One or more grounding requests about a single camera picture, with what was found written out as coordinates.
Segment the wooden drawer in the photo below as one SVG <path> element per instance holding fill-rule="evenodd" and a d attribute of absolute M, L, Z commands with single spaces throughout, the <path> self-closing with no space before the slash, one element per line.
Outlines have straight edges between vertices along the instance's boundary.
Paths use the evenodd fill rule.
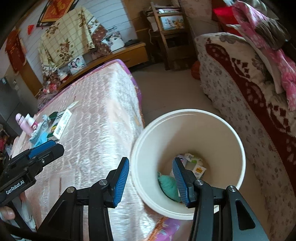
<path fill-rule="evenodd" d="M 130 50 L 128 52 L 119 54 L 116 57 L 109 59 L 107 62 L 114 59 L 122 60 L 125 63 L 125 65 L 129 68 L 137 64 L 141 64 L 148 61 L 148 56 L 146 53 L 145 46 L 142 46 L 142 47 Z"/>

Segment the drawer handle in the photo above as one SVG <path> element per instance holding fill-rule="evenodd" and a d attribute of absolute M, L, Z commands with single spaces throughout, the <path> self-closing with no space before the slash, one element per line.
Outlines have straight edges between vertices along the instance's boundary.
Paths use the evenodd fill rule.
<path fill-rule="evenodd" d="M 127 60 L 123 60 L 122 62 L 126 63 L 129 62 L 131 60 L 131 58 L 127 59 Z"/>

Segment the blue cloth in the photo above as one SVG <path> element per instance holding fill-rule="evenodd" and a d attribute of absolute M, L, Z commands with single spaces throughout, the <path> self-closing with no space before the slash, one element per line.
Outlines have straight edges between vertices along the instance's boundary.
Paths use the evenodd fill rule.
<path fill-rule="evenodd" d="M 39 136 L 36 144 L 33 147 L 39 146 L 43 143 L 47 142 L 47 132 L 42 132 L 42 134 Z"/>
<path fill-rule="evenodd" d="M 175 202 L 181 202 L 181 198 L 178 196 L 178 187 L 176 180 L 167 175 L 160 175 L 158 172 L 158 182 L 161 190 L 164 194 Z"/>

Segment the white wall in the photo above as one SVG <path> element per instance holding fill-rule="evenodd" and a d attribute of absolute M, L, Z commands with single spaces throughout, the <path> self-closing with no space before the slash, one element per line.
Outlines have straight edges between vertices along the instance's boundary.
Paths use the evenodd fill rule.
<path fill-rule="evenodd" d="M 38 5 L 20 26 L 20 37 L 27 49 L 28 63 L 41 83 L 43 79 L 38 45 L 40 37 L 47 27 L 35 28 L 31 35 L 27 34 L 27 27 L 37 23 L 46 2 L 47 0 Z M 128 19 L 124 9 L 123 0 L 79 0 L 76 7 L 81 5 L 88 9 L 106 29 L 117 26 L 117 31 L 120 32 L 124 42 L 137 38 L 132 22 Z"/>

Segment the mattress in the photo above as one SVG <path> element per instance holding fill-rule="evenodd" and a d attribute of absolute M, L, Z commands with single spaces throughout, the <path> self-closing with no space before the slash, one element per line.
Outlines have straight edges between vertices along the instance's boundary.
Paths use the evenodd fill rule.
<path fill-rule="evenodd" d="M 79 102 L 59 141 L 64 155 L 47 165 L 36 176 L 36 184 L 25 192 L 37 227 L 67 187 L 90 187 L 116 169 L 122 157 L 129 158 L 144 127 L 140 91 L 121 60 L 111 61 L 73 83 L 38 113 L 37 120 L 64 110 L 73 101 Z M 27 148 L 28 138 L 22 134 L 13 155 Z M 84 210 L 84 240 L 88 240 L 87 207 Z M 109 216 L 114 240 L 154 240 L 162 235 L 163 226 L 169 226 L 170 230 L 162 232 L 169 238 L 178 229 L 177 222 L 144 205 L 130 174 L 121 203 L 109 209 Z"/>

